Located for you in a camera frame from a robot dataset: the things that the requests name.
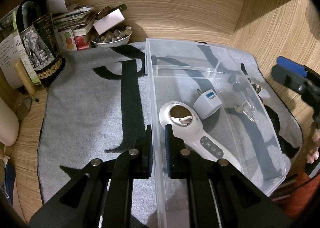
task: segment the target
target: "button panel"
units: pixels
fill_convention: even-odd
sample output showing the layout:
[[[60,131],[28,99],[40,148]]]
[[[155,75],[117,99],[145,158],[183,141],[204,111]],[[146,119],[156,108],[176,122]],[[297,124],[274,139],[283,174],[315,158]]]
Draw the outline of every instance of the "button panel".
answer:
[[[223,150],[220,149],[215,143],[213,143],[208,137],[206,136],[201,137],[200,144],[217,159],[222,159]]]

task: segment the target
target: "white box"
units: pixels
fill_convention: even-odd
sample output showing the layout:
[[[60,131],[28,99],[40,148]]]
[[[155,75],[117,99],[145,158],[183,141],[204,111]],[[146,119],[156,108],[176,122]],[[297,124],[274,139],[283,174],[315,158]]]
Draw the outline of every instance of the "white box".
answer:
[[[101,20],[98,20],[93,24],[94,28],[96,29],[97,33],[101,35],[102,33],[106,32],[108,29],[116,26],[117,24],[124,21],[124,17],[119,9],[109,13]]]

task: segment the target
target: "white handheld massager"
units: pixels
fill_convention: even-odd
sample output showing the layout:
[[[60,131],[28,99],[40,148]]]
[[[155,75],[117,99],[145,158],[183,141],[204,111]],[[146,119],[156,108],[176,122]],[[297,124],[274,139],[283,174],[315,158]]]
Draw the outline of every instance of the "white handheld massager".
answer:
[[[171,124],[174,136],[183,139],[204,159],[217,161],[223,158],[241,171],[235,156],[205,132],[199,116],[186,104],[176,101],[164,104],[160,108],[159,121],[163,128]]]

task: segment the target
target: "gold medallion band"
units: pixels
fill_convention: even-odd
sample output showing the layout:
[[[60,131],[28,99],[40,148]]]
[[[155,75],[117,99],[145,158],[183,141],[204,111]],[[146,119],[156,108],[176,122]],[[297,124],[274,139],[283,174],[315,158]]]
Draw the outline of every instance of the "gold medallion band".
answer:
[[[48,76],[51,76],[54,72],[57,71],[57,69],[62,65],[62,59],[59,58],[59,60],[51,67],[48,68],[47,71],[39,73],[38,77],[40,79],[47,78]]]

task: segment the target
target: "stack of books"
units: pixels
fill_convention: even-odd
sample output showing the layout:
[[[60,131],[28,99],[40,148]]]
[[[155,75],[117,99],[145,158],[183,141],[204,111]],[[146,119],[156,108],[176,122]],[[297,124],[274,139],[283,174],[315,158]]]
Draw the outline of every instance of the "stack of books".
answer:
[[[90,47],[90,34],[95,18],[96,9],[85,6],[59,14],[52,18],[52,22],[58,32],[71,29],[77,49],[83,50]]]

